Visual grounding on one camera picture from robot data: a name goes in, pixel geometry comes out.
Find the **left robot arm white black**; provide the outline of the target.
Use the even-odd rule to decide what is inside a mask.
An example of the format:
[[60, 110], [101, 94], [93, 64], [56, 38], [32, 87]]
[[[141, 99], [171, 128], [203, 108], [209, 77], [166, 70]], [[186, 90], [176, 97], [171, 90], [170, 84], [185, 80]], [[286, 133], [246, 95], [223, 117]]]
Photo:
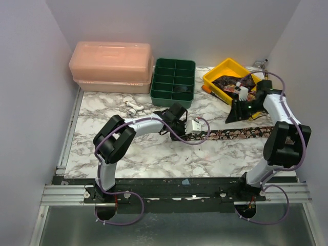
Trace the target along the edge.
[[125, 156], [135, 138], [169, 132], [170, 137], [177, 140], [186, 134], [187, 118], [182, 117], [187, 115], [187, 109], [176, 102], [168, 109], [141, 118], [112, 116], [93, 139], [94, 155], [99, 161], [96, 197], [102, 202], [109, 202], [113, 198], [117, 163]]

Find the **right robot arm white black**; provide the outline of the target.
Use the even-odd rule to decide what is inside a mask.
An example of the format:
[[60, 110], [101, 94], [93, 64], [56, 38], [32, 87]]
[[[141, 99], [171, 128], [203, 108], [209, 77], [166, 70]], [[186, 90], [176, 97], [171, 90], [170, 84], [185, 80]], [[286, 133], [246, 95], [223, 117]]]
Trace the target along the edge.
[[256, 112], [266, 112], [274, 127], [264, 145], [261, 161], [238, 180], [236, 196], [243, 201], [259, 195], [264, 184], [277, 173], [299, 168], [312, 132], [309, 126], [296, 119], [287, 105], [284, 91], [274, 89], [270, 80], [257, 83], [254, 100], [240, 100], [234, 96], [226, 123], [246, 120]]

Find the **dark floral rose tie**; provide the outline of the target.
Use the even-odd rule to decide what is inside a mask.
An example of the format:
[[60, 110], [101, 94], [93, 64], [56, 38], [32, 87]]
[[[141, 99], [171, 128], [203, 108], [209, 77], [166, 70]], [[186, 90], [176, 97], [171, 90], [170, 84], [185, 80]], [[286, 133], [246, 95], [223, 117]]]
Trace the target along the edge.
[[[224, 129], [211, 130], [208, 140], [236, 140], [236, 139], [250, 139], [250, 138], [268, 138], [273, 130], [273, 126], [268, 127], [250, 127], [241, 129]], [[181, 138], [185, 141], [201, 141], [204, 140], [207, 131], [200, 133], [191, 133]]]

